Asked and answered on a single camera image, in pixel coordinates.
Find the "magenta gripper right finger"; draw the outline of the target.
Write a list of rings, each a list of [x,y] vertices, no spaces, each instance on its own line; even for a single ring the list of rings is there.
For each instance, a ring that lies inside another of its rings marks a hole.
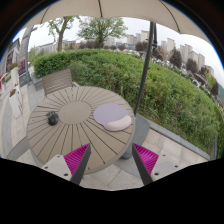
[[[180,169],[180,166],[166,155],[158,155],[136,143],[132,144],[132,155],[144,185],[150,184]]]

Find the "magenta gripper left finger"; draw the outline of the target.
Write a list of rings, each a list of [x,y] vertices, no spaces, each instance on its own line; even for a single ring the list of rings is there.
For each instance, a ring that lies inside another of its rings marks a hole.
[[[42,169],[79,185],[84,175],[90,155],[91,147],[89,144],[86,144],[73,150],[65,156],[54,156],[42,166]]]

